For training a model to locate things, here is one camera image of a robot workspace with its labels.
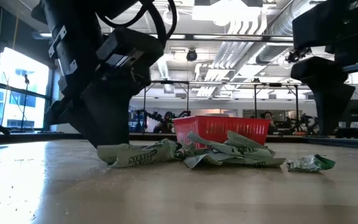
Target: ceiling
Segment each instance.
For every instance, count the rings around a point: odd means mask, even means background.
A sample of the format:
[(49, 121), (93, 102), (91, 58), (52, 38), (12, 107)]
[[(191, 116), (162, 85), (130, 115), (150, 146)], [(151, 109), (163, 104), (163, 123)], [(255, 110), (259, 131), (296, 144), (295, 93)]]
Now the ceiling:
[[(177, 8), (181, 11), (178, 21), (176, 34), (227, 34), (229, 25), (217, 26), (212, 21), (195, 21), (192, 19), (191, 10), (194, 6), (195, 0), (182, 0), (181, 4), (177, 4)], [(167, 1), (155, 0), (157, 9), (161, 14), (167, 10)], [(267, 22), (269, 23), (288, 3), (290, 0), (276, 0), (277, 5), (267, 9)], [(0, 0), (0, 5), (12, 14), (17, 14), (20, 19), (28, 23), (34, 29), (40, 32), (48, 32), (48, 27), (35, 19), (31, 18), (31, 10), (39, 3), (39, 0)], [(122, 13), (119, 17), (115, 18), (113, 22), (122, 24), (131, 20), (138, 10), (140, 4), (136, 4), (126, 12)], [(101, 28), (103, 32), (111, 32), (111, 28), (105, 23), (101, 22)], [(131, 29), (138, 30), (145, 33), (155, 33), (154, 23), (148, 13), (135, 23)], [(209, 41), (169, 41), (165, 49), (166, 54), (170, 54), (171, 57), (167, 60), (167, 66), (170, 71), (187, 71), (194, 72), (197, 63), (212, 63), (217, 56), (222, 42), (209, 42)], [(187, 62), (186, 55), (188, 49), (196, 49), (198, 58), (195, 62)], [(324, 48), (314, 48), (313, 53), (323, 57), (330, 58), (331, 56), (324, 52)], [(153, 71), (158, 71), (158, 66), (153, 65), (151, 68)], [(290, 69), (285, 68), (283, 63), (274, 62), (272, 66), (267, 66), (261, 73), (256, 76), (264, 78), (272, 77), (275, 80), (280, 79), (287, 80), (290, 75)], [(185, 75), (181, 79), (189, 79), (188, 75)]]

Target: wooden floor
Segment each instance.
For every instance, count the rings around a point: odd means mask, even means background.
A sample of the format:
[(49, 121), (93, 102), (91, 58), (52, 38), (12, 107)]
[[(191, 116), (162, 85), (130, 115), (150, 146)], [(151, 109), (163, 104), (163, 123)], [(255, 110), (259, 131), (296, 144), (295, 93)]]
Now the wooden floor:
[(318, 174), (181, 162), (113, 169), (86, 141), (0, 146), (0, 223), (358, 223), (358, 149), (269, 147), (337, 164)]

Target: window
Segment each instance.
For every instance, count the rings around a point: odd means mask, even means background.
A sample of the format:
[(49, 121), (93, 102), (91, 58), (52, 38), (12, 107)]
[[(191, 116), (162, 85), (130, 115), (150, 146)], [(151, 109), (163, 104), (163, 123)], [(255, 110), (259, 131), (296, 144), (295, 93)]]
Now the window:
[(43, 128), (45, 99), (27, 95), (25, 108), (24, 101), (25, 94), (0, 88), (0, 124), (10, 128), (21, 127), (24, 111), (24, 127)]
[(29, 91), (45, 95), (47, 92), (49, 68), (12, 49), (1, 53), (0, 83), (25, 90), (25, 75), (30, 81)]
[(35, 108), (35, 96), (25, 95), (23, 93), (12, 92), (9, 103), (13, 105), (29, 106)]

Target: red basket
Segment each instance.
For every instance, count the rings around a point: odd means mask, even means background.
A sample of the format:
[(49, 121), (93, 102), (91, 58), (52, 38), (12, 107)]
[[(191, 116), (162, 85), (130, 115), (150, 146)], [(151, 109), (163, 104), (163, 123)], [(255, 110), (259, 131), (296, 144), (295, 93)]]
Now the red basket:
[[(178, 142), (190, 143), (186, 136), (193, 131), (203, 139), (223, 143), (227, 140), (227, 131), (230, 130), (263, 145), (266, 141), (270, 121), (267, 119), (192, 116), (174, 119), (173, 123)], [(203, 146), (197, 143), (196, 147), (199, 149)]]

